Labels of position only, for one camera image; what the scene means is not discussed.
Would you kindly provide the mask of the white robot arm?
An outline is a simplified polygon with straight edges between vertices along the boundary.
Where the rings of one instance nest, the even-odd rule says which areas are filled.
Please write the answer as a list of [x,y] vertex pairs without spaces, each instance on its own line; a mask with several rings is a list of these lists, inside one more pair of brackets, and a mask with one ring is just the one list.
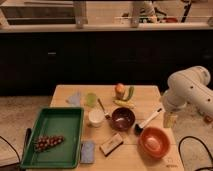
[[210,72],[203,66],[180,70],[168,77],[168,89],[161,97],[165,110],[165,128],[173,126],[177,118],[175,112],[185,108],[187,103],[195,105],[202,114],[213,118],[213,90],[207,87],[210,80]]

